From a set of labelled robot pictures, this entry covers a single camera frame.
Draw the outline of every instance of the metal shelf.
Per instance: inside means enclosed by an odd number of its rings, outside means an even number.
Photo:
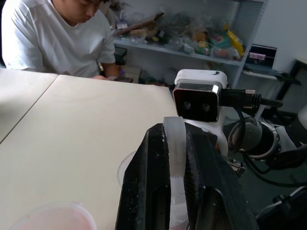
[[[218,63],[224,63],[228,65],[233,65],[233,66],[241,66],[242,61],[233,61],[233,60],[227,60],[223,58],[217,58],[217,57],[211,57],[211,56],[206,56],[206,55],[200,55],[200,54],[185,54],[184,52],[179,52],[179,51],[174,51],[174,50],[169,50],[165,48],[162,45],[135,45],[130,43],[129,41],[123,41],[118,38],[114,38],[114,44],[118,46],[127,46],[127,47],[135,47],[139,49],[147,49],[147,50],[152,50],[152,51],[157,51],[157,52],[163,52],[163,53],[168,53],[168,54],[175,54],[175,55],[180,55],[184,57],[189,57],[189,58],[197,58],[197,59],[202,59],[206,61],[213,61],[213,62],[218,62]]]

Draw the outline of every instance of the black cable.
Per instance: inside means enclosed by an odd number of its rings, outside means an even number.
[[[245,129],[246,129],[246,127],[245,127],[245,119],[244,119],[244,116],[242,114],[241,109],[236,108],[236,107],[233,107],[233,108],[235,109],[235,111],[239,115],[239,118],[240,118],[239,123],[241,125],[241,132],[240,132],[240,136],[239,136],[239,141],[237,142],[237,145],[235,146],[235,148],[232,150],[232,153],[237,153],[237,152],[239,152],[239,150],[241,148],[241,145],[243,143],[243,138],[245,136]]]
[[[297,187],[302,187],[302,186],[307,186],[307,181],[302,182],[302,183],[295,183],[295,184],[284,184],[284,183],[279,183],[275,181],[270,181],[262,176],[260,176],[254,169],[253,167],[250,166],[248,161],[245,161],[245,164],[247,165],[248,169],[260,180],[262,180],[265,183],[277,186],[277,187],[286,187],[286,188],[297,188]]]
[[[242,153],[244,160],[248,161],[249,165],[251,165],[259,174],[267,174],[269,171],[272,170],[272,165],[264,171],[260,170],[245,152],[240,152]]]

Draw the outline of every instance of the white table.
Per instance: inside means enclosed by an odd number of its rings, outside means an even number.
[[[118,166],[176,115],[167,88],[58,76],[0,145],[0,229],[42,204],[77,201],[98,230],[113,230]]]
[[[0,68],[0,143],[56,77]]]

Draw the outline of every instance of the wire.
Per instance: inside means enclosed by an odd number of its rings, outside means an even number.
[[[296,189],[294,192],[292,192],[290,194],[290,197],[293,197],[296,193],[298,193],[299,191],[301,191],[304,188],[305,188],[305,186],[299,187],[298,189]],[[272,205],[266,206],[263,210],[261,210],[260,214],[256,216],[256,219],[258,219],[265,210],[267,210],[267,209],[269,209],[271,207],[275,207],[275,206],[281,205],[282,203],[283,203],[283,201],[280,200],[280,201],[278,201],[278,202],[276,202],[276,203],[274,203]]]
[[[268,167],[266,170],[262,171],[260,170],[256,165],[255,163],[249,158],[249,156],[243,152],[243,151],[240,151],[242,154],[243,154],[243,158],[244,160],[248,161],[249,164],[260,174],[267,174],[269,171],[272,170],[272,165],[270,167]]]
[[[245,119],[244,119],[244,116],[242,114],[241,109],[236,108],[236,107],[233,107],[233,108],[238,113],[239,118],[240,118],[239,123],[241,124],[241,132],[240,132],[240,136],[239,136],[239,141],[237,142],[237,145],[235,146],[235,148],[232,150],[232,153],[237,153],[237,152],[239,152],[240,147],[241,147],[241,145],[243,143],[243,138],[245,136],[245,129],[246,129],[246,127],[245,127]]]
[[[284,183],[279,183],[279,182],[275,182],[275,181],[270,181],[262,176],[260,176],[253,167],[251,167],[251,165],[249,164],[248,161],[245,161],[245,164],[247,165],[247,167],[249,168],[249,170],[260,180],[262,180],[263,182],[266,182],[268,184],[277,186],[277,187],[286,187],[286,188],[297,188],[297,187],[302,187],[302,186],[307,186],[307,181],[306,182],[301,182],[301,183],[295,183],[295,184],[284,184]]]

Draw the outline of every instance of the clear plastic lid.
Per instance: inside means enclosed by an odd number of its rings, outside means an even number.
[[[92,216],[78,203],[53,203],[28,213],[10,230],[97,230]]]

